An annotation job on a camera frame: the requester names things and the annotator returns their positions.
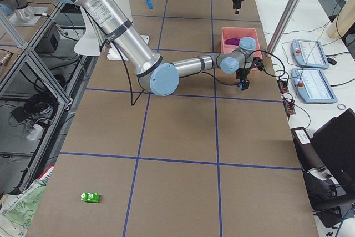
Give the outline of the purple block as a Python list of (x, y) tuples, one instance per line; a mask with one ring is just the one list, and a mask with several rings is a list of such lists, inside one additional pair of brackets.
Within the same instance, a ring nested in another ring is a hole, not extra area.
[(238, 46), (240, 42), (240, 37), (229, 38), (225, 40), (225, 44), (229, 46)]

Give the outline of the pink plastic box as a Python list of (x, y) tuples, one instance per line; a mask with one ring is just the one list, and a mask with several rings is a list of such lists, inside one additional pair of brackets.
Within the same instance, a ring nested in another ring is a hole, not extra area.
[(221, 28), (221, 52), (223, 54), (232, 53), (238, 46), (229, 46), (224, 42), (226, 39), (240, 37), (239, 45), (242, 49), (248, 52), (253, 52), (251, 59), (254, 57), (260, 57), (262, 59), (262, 53), (260, 51), (260, 44), (257, 37), (257, 31), (255, 28), (238, 28), (238, 27), (222, 27)]

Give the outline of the near teach pendant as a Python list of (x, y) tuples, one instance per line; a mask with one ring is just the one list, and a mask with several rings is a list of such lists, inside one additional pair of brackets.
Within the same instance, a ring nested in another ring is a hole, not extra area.
[(307, 104), (335, 104), (338, 102), (328, 80), (320, 68), (292, 68), (291, 81), (296, 94)]

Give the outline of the teach pendant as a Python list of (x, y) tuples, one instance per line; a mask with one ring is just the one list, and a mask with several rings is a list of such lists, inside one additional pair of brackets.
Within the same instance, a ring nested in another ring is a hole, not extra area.
[(292, 68), (291, 81), (296, 94), (307, 104), (335, 104), (338, 102), (328, 80), (320, 68)]
[(320, 41), (294, 39), (291, 43), (291, 50), (294, 60), (302, 68), (329, 68)]

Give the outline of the far teach pendant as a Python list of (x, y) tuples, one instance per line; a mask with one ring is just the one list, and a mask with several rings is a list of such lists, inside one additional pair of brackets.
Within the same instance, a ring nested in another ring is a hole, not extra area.
[(291, 43), (291, 50), (294, 60), (302, 68), (329, 68), (320, 41), (294, 39)]

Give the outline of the brown paper table mat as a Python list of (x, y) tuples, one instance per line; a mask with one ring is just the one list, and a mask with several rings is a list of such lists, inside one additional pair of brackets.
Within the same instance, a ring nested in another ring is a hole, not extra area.
[[(125, 67), (93, 70), (28, 236), (317, 236), (272, 63), (183, 78), (130, 105)], [(100, 194), (98, 203), (81, 201)]]

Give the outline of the long blue block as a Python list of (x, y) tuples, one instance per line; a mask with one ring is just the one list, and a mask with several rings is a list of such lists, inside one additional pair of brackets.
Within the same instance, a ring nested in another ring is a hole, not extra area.
[(146, 2), (146, 5), (147, 5), (147, 7), (148, 7), (149, 9), (153, 9), (153, 8), (154, 8), (154, 5), (153, 5), (153, 3), (152, 3), (151, 0), (145, 0), (145, 2)]

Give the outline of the green block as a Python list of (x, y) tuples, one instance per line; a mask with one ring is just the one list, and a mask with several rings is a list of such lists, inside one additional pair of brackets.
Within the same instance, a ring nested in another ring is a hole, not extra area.
[(100, 200), (100, 194), (94, 192), (83, 192), (80, 195), (80, 199), (86, 203), (98, 203)]

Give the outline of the patterned cloth bag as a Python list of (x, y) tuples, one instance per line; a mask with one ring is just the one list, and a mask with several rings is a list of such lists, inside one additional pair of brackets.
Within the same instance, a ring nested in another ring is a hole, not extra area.
[(37, 179), (24, 192), (8, 195), (1, 206), (1, 236), (25, 236), (43, 198), (48, 179)]

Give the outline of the aluminium frame post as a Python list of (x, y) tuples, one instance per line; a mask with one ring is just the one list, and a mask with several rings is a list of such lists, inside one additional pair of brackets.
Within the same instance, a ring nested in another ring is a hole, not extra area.
[(288, 0), (278, 25), (272, 35), (270, 43), (268, 44), (267, 51), (273, 53), (284, 34), (286, 27), (298, 5), (300, 0)]

